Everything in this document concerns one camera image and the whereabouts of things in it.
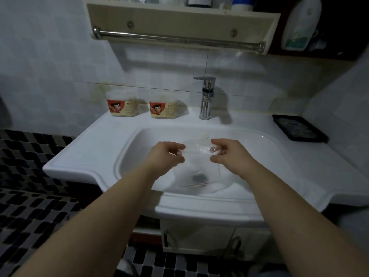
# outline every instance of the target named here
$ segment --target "black soap dish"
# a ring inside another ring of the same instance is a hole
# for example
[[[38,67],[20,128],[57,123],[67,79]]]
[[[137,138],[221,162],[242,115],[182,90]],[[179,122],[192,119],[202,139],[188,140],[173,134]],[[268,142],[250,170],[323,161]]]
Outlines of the black soap dish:
[[[329,138],[307,120],[299,116],[272,115],[274,122],[290,140],[327,143]]]

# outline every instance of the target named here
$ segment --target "clear plastic bag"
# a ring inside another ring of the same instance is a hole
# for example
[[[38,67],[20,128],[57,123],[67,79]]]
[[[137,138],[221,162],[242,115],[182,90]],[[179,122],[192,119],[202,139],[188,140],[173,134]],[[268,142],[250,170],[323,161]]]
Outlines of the clear plastic bag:
[[[185,162],[174,167],[174,177],[178,186],[203,186],[221,180],[219,164],[210,161],[210,156],[217,154],[219,148],[208,139],[188,140],[183,142],[182,150]]]

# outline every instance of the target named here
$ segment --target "chrome faucet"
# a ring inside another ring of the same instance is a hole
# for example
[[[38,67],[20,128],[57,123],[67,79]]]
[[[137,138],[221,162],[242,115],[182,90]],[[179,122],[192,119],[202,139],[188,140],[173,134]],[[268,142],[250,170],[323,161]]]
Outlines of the chrome faucet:
[[[199,118],[201,120],[210,119],[211,101],[214,97],[215,78],[214,77],[193,77],[195,80],[204,80],[203,97],[201,99],[201,110]]]

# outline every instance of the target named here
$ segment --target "person's left hand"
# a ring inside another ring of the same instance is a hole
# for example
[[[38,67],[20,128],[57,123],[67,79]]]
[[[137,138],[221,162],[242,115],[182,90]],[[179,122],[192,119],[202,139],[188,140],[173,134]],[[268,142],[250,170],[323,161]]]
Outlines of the person's left hand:
[[[176,142],[159,142],[152,147],[146,157],[145,165],[153,172],[155,178],[166,174],[178,163],[185,162],[180,149],[186,146]]]

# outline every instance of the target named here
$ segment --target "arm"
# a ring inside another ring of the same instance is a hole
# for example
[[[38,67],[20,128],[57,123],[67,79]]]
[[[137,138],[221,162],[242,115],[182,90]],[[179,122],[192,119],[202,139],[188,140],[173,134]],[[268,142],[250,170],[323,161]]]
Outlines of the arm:
[[[248,182],[294,277],[369,276],[366,255],[238,141],[211,141],[223,150],[210,160]]]
[[[158,177],[185,159],[185,145],[159,142],[145,162],[54,233],[15,277],[81,277],[98,271],[113,276],[132,230]],[[100,262],[109,257],[105,268]]]

